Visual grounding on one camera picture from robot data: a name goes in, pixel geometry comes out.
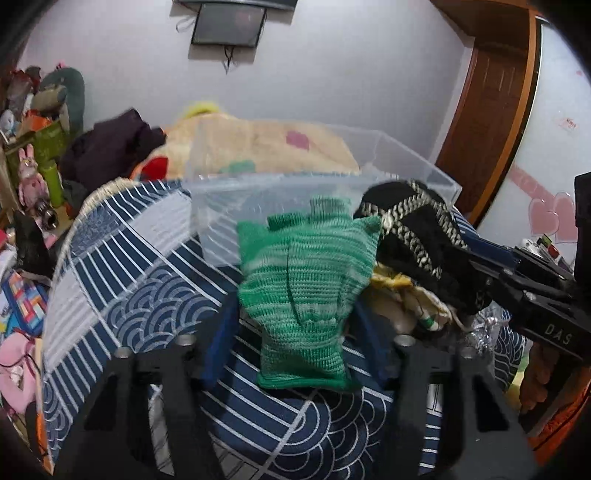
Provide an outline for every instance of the bed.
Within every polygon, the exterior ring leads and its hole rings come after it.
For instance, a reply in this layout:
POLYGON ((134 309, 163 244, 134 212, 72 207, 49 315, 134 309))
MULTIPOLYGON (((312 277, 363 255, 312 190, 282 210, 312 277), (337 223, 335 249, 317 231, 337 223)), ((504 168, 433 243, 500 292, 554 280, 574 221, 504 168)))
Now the bed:
MULTIPOLYGON (((228 207, 219 200, 219 211, 228 207)), ((43 411, 52 460, 102 368, 119 346, 166 347, 237 288, 239 262, 214 267, 191 231, 191 198, 179 181, 140 183, 110 196, 79 222, 61 254, 44 330, 43 411)), ((460 228, 471 229, 457 213, 460 228)), ((210 239, 233 251, 234 221, 220 216, 210 239)), ((503 327, 495 376, 508 387, 525 340, 503 327)), ((263 392, 256 386, 261 337, 240 319, 230 361, 202 408, 227 478, 365 478, 395 395, 368 374, 354 338, 345 361, 362 384, 354 394, 306 389, 263 392)), ((435 464, 441 405, 429 393, 421 471, 435 464)), ((150 394, 152 441, 159 467, 171 472, 161 391, 150 394)))

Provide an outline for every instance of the glove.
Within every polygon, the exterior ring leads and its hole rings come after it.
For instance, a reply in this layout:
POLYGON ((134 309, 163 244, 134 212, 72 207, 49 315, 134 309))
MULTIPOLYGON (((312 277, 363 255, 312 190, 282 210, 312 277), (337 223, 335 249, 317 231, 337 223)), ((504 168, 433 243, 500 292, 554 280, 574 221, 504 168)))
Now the glove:
POLYGON ((262 327, 262 388, 352 390, 343 325, 369 284, 381 230, 377 216, 353 220, 347 203, 310 201, 311 213, 238 224, 239 298, 262 327))

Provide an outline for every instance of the yellow cloth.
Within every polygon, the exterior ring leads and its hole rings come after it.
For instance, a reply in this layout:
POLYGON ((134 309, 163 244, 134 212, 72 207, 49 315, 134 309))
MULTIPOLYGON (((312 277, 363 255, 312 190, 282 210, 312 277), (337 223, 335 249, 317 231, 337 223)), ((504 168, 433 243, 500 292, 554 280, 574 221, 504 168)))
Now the yellow cloth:
POLYGON ((460 324, 456 310, 452 306, 443 303, 432 291, 417 285, 412 278, 386 265, 375 264, 370 285, 386 295, 381 298, 377 298, 376 295, 368 297, 370 308, 389 318, 397 331, 400 329, 400 314, 394 308, 396 304, 402 306, 404 311, 412 313, 423 327, 432 332, 441 330, 450 322, 460 324), (389 299, 392 307, 390 314, 387 305, 384 304, 388 301, 386 299, 389 299))

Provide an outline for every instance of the dark purple clothing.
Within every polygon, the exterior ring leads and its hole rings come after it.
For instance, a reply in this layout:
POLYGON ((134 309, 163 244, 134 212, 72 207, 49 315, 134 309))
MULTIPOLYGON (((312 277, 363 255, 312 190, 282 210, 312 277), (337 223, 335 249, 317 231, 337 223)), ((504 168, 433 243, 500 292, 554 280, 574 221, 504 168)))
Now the dark purple clothing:
POLYGON ((95 124, 91 131, 76 138, 60 159, 60 173, 64 179, 81 183, 92 192, 117 177, 128 177, 138 163, 165 141, 162 129, 151 129, 131 109, 95 124))

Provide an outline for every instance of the stuffed toy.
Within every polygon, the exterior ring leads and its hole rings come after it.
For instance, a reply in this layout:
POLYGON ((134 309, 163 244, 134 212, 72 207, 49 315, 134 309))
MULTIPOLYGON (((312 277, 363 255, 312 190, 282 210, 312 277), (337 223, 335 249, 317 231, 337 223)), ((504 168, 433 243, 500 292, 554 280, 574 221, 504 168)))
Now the stuffed toy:
POLYGON ((46 181, 37 171, 37 162, 31 144, 27 145, 26 154, 22 148, 18 150, 18 158, 20 160, 18 176, 21 179, 18 185, 18 200, 27 210, 33 212, 39 200, 49 199, 49 189, 46 181))

